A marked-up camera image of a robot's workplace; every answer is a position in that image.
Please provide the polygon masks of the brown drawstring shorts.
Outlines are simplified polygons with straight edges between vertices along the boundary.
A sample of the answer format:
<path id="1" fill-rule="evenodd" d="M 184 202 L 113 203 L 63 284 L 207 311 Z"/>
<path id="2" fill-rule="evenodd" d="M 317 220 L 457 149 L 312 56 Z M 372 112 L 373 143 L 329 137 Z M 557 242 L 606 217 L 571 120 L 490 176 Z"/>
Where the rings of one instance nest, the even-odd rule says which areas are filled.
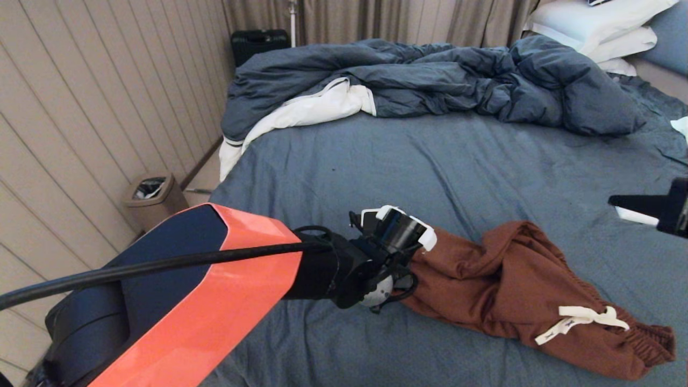
<path id="1" fill-rule="evenodd" d="M 671 327 L 605 300 L 533 223 L 497 226 L 480 243 L 440 228 L 436 237 L 411 260 L 419 284 L 403 303 L 414 312 L 612 379 L 638 380 L 676 359 Z"/>

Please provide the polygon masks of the white flat strip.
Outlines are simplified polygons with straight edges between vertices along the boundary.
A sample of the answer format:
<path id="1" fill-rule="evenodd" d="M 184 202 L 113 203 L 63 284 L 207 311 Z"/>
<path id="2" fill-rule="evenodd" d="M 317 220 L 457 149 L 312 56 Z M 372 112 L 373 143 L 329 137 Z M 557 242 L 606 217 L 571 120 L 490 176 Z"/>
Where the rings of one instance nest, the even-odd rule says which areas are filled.
<path id="1" fill-rule="evenodd" d="M 659 223 L 659 219 L 656 217 L 651 217 L 649 215 L 639 213 L 636 211 L 632 211 L 630 209 L 626 209 L 626 208 L 619 207 L 619 206 L 615 206 L 614 208 L 616 210 L 617 215 L 622 220 L 626 220 L 626 221 L 634 222 L 634 223 L 639 223 L 639 224 L 644 224 L 644 225 L 649 225 L 649 226 L 657 226 Z"/>

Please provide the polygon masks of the white cloth piece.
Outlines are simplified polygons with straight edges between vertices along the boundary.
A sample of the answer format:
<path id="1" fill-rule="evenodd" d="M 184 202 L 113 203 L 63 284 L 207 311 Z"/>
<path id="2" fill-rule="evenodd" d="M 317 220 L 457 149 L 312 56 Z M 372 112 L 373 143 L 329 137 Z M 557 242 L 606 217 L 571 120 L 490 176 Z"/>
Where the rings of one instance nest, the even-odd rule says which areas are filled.
<path id="1" fill-rule="evenodd" d="M 676 132 L 685 137 L 686 146 L 688 147 L 688 117 L 681 117 L 677 120 L 671 120 L 670 124 Z"/>

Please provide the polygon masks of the blue bed sheet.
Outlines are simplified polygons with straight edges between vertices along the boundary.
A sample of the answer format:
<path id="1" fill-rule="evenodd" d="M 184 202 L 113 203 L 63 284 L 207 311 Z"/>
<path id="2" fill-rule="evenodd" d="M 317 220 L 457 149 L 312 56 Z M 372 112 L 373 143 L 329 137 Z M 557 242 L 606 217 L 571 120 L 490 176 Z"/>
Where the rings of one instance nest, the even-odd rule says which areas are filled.
<path id="1" fill-rule="evenodd" d="M 349 211 L 395 205 L 467 239 L 530 220 L 574 272 L 646 324 L 671 326 L 677 358 L 634 382 L 587 372 L 517 341 L 428 319 L 280 302 L 203 387 L 688 387 L 688 240 L 621 220 L 612 195 L 665 194 L 688 177 L 685 103 L 621 79 L 646 124 L 625 137 L 505 124 L 472 112 L 357 113 L 275 130 L 248 148 L 211 200 L 349 238 Z"/>

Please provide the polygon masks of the small white pillow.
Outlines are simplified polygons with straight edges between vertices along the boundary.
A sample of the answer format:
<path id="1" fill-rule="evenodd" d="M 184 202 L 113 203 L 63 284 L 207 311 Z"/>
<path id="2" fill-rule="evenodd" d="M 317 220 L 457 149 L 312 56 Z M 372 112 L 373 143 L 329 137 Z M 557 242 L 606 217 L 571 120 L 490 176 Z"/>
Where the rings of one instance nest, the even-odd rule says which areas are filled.
<path id="1" fill-rule="evenodd" d="M 622 58 L 609 59 L 607 61 L 597 63 L 602 71 L 605 73 L 619 74 L 622 76 L 635 77 L 637 70 L 633 64 Z"/>

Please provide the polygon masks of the flat white pillow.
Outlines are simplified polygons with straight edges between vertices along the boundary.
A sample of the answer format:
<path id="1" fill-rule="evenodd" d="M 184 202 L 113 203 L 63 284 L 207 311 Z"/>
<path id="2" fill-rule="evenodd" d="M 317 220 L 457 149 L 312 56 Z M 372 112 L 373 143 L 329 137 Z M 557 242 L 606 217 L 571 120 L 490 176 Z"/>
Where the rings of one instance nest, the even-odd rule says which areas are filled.
<path id="1" fill-rule="evenodd" d="M 585 56 L 595 63 L 624 58 L 639 52 L 653 49 L 658 42 L 658 37 L 649 26 L 641 26 L 624 35 L 602 42 Z"/>

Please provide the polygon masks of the blue pillow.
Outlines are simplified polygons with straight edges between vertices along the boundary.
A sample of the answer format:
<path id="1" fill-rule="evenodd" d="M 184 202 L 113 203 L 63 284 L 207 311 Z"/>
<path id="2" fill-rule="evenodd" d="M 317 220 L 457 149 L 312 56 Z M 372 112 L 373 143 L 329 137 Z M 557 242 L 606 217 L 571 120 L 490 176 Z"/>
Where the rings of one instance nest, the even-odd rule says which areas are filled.
<path id="1" fill-rule="evenodd" d="M 654 30 L 657 42 L 640 54 L 641 59 L 688 77 L 688 0 L 678 0 L 653 17 L 648 25 Z"/>

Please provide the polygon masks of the large white pillow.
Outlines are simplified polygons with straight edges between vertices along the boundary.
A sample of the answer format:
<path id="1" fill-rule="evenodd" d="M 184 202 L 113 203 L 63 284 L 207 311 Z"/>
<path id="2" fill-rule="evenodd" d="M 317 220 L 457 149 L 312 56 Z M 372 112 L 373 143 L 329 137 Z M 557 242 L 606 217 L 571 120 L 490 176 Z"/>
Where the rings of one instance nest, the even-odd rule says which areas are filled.
<path id="1" fill-rule="evenodd" d="M 580 53 L 646 24 L 678 0 L 614 0 L 591 7 L 586 0 L 555 0 L 538 6 L 524 30 L 547 36 Z"/>

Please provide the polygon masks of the white blanket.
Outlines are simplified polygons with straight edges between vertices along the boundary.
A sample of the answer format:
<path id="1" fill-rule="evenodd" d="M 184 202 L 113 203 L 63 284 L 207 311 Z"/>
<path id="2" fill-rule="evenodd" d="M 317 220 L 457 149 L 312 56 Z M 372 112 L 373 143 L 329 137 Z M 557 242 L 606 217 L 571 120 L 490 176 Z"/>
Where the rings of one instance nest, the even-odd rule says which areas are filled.
<path id="1" fill-rule="evenodd" d="M 242 141 L 224 137 L 219 150 L 219 181 L 223 182 L 251 142 L 273 130 L 309 126 L 351 117 L 364 112 L 377 116 L 374 95 L 364 85 L 353 85 L 349 78 L 339 77 L 314 95 L 299 96 L 283 103 L 261 118 Z"/>

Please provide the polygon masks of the dark blue crumpled duvet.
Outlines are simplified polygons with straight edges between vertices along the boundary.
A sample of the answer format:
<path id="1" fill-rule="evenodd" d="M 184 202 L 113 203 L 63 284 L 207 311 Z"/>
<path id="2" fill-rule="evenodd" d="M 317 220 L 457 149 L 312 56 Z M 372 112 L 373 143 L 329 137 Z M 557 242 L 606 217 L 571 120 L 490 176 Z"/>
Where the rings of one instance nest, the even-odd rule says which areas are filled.
<path id="1" fill-rule="evenodd" d="M 345 78 L 371 91 L 381 118 L 472 111 L 579 135 L 629 135 L 639 104 L 592 59 L 548 37 L 511 47 L 411 46 L 369 39 L 256 54 L 236 69 L 220 128 L 241 143 L 262 118 Z"/>

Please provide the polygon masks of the beige trash bin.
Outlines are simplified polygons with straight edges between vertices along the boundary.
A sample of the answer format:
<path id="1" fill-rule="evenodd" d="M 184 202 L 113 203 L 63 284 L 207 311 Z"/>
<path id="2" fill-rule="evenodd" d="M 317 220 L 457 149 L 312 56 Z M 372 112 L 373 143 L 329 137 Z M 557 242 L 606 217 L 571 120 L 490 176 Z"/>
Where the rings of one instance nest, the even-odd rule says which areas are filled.
<path id="1" fill-rule="evenodd" d="M 140 181 L 145 178 L 154 177 L 165 177 L 167 179 L 161 193 L 153 199 L 133 200 L 131 196 Z M 133 183 L 125 189 L 122 196 L 122 204 L 145 233 L 155 228 L 159 223 L 167 220 L 170 216 L 189 208 L 189 204 L 182 194 L 179 183 L 174 175 L 169 172 L 146 173 L 138 176 Z"/>

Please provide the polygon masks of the grey trash bag liner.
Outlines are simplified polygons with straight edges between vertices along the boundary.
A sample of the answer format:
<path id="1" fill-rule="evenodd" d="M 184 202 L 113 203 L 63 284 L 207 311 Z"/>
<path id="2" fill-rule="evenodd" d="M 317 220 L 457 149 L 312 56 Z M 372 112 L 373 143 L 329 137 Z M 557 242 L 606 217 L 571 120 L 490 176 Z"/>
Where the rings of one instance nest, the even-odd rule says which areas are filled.
<path id="1" fill-rule="evenodd" d="M 157 197 L 165 184 L 165 177 L 145 178 L 136 186 L 131 196 L 133 200 L 149 200 Z"/>

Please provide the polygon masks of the beige curtain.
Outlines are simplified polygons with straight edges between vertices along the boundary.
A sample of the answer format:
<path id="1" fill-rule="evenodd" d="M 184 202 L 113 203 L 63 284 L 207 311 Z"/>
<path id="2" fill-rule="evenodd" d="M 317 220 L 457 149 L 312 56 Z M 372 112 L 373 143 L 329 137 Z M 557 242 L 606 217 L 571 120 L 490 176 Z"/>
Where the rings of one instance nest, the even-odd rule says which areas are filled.
<path id="1" fill-rule="evenodd" d="M 297 41 L 347 44 L 379 38 L 404 44 L 510 46 L 528 16 L 552 0 L 298 0 Z M 288 0 L 222 0 L 230 32 L 285 30 Z"/>

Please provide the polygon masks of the black hard suitcase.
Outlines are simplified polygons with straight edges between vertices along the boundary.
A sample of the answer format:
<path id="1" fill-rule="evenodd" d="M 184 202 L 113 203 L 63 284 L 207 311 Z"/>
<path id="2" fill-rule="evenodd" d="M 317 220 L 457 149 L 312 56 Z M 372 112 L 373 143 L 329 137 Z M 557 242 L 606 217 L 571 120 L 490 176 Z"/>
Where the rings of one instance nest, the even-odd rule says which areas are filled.
<path id="1" fill-rule="evenodd" d="M 236 68 L 256 54 L 291 47 L 291 39 L 285 30 L 238 30 L 230 37 Z"/>

